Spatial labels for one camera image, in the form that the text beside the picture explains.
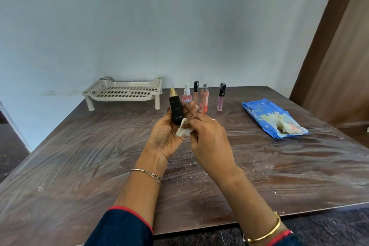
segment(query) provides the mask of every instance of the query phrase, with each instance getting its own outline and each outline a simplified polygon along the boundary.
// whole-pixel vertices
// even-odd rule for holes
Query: white wall
[[[289,96],[328,0],[0,0],[0,99],[33,150],[95,79]]]

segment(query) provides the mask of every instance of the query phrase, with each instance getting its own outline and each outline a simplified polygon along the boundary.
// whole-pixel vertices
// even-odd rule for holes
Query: dark blue sleeve
[[[85,246],[152,246],[150,225],[133,210],[114,206],[105,212]]]
[[[267,246],[303,246],[290,230],[285,230],[270,241]]]

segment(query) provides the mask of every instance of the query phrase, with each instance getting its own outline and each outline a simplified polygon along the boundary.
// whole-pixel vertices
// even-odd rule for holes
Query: gold bracelet
[[[159,185],[161,185],[161,183],[163,183],[163,180],[159,176],[157,176],[156,174],[153,174],[151,172],[148,172],[146,169],[134,168],[131,171],[141,171],[143,173],[149,174],[152,178],[154,178],[156,181],[159,182]]]
[[[252,243],[252,242],[255,242],[255,241],[260,241],[260,240],[262,240],[262,239],[264,239],[264,238],[267,238],[268,236],[270,236],[270,235],[272,235],[278,228],[279,228],[279,226],[280,226],[280,216],[278,215],[278,213],[277,213],[277,211],[274,211],[274,213],[275,213],[275,215],[277,216],[277,218],[278,218],[278,223],[277,223],[277,225],[274,227],[274,229],[272,229],[269,233],[267,233],[267,234],[265,234],[264,236],[262,236],[262,237],[259,237],[259,238],[256,238],[256,239],[247,239],[247,242],[248,243]]]

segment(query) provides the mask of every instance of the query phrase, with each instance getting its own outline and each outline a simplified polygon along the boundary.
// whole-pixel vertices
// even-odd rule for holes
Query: red sleeve trim
[[[274,244],[281,241],[282,239],[284,239],[286,236],[289,236],[290,234],[293,234],[293,232],[290,231],[289,229],[284,230],[279,235],[274,237],[266,246],[273,246]]]
[[[132,215],[135,215],[137,218],[139,218],[145,225],[147,225],[149,227],[149,229],[151,230],[151,233],[154,234],[152,227],[150,226],[150,224],[148,222],[146,222],[143,217],[141,217],[140,215],[138,215],[135,211],[133,211],[132,209],[129,209],[128,207],[124,207],[124,206],[112,206],[110,207],[108,210],[112,210],[112,209],[118,209],[118,210],[124,210],[127,211],[129,213],[131,213]]]

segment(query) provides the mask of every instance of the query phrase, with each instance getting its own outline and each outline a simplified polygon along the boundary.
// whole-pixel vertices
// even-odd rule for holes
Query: cosmetic product
[[[184,84],[185,90],[183,91],[182,101],[189,103],[192,100],[192,96],[190,94],[190,84]]]
[[[179,100],[179,96],[177,95],[174,88],[170,88],[170,108],[172,109],[172,120],[174,124],[180,125],[183,119],[183,109],[181,105],[181,101]]]
[[[195,105],[197,105],[197,98],[198,98],[198,93],[199,91],[199,81],[194,81],[193,82],[193,102],[195,103]]]
[[[225,95],[225,84],[222,83],[220,84],[220,90],[219,90],[219,98],[218,98],[218,106],[217,106],[218,111],[222,111],[224,95]]]
[[[204,84],[203,89],[201,90],[200,93],[200,105],[199,105],[200,113],[207,112],[208,99],[209,99],[209,91],[207,89],[207,84]]]

